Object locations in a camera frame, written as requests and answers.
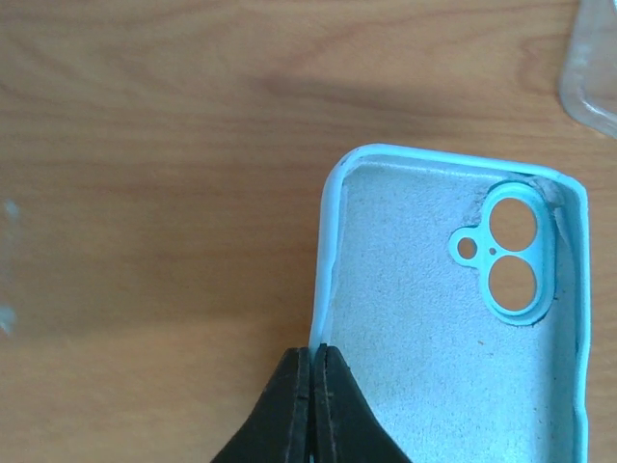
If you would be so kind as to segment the clear case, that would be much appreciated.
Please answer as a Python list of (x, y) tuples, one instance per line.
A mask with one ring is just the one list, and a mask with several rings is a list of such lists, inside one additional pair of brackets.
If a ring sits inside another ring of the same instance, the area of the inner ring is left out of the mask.
[(616, 136), (616, 2), (581, 1), (559, 82), (574, 120)]

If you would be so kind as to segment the light blue phone case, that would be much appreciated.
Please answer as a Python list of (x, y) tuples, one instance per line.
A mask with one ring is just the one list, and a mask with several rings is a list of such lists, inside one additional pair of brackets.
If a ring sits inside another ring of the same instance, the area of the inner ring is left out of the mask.
[(322, 343), (415, 462), (586, 461), (585, 188), (544, 166), (350, 151), (322, 195)]

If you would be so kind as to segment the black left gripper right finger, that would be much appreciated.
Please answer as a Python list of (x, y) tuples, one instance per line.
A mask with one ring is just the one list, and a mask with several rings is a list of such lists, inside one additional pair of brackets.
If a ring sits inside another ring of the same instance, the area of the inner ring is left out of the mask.
[(316, 462), (410, 460), (377, 421), (337, 347), (318, 347), (312, 380), (311, 442)]

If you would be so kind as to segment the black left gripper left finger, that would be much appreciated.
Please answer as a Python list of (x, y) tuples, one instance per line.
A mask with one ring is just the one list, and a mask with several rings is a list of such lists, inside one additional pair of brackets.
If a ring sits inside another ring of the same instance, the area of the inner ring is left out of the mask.
[(215, 462), (309, 461), (309, 350), (287, 349), (254, 409)]

